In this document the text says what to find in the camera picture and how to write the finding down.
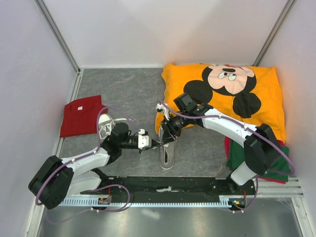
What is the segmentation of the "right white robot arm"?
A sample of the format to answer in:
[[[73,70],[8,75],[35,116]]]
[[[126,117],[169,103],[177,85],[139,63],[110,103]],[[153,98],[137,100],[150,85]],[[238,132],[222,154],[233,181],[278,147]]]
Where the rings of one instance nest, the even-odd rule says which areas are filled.
[[[280,145],[267,124],[256,126],[227,116],[207,103],[198,105],[183,93],[175,99],[179,112],[158,103],[156,110],[164,115],[159,129],[162,143],[160,157],[163,168],[173,166],[175,146],[181,130],[188,125],[211,129],[237,142],[244,149],[244,161],[229,176],[227,191],[238,194],[244,184],[257,175],[264,175],[280,156]]]

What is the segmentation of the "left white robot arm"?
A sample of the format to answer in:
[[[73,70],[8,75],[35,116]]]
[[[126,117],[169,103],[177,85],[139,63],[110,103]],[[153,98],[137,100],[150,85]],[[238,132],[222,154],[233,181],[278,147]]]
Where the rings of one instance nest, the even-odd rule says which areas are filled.
[[[98,168],[116,161],[123,149],[142,152],[162,145],[143,129],[132,134],[124,122],[116,123],[103,135],[99,145],[89,152],[70,158],[50,156],[46,159],[28,185],[36,197],[36,205],[53,209],[66,197],[80,192],[93,190],[104,194],[108,181],[98,175]]]

